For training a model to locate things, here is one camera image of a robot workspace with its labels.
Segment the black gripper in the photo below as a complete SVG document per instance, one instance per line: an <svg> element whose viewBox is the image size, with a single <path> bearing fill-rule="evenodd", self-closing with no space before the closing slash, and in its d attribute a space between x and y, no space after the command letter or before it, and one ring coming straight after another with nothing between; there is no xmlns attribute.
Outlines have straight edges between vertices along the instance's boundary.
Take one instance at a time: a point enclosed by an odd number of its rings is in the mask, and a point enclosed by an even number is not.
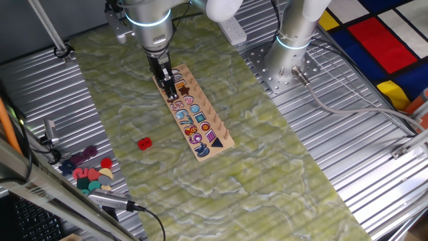
<svg viewBox="0 0 428 241"><path fill-rule="evenodd" d="M147 59L150 71L153 73L158 84L161 84L168 100L176 100L178 94L175 88L170 54L166 52L159 56L147 56Z"/></svg>

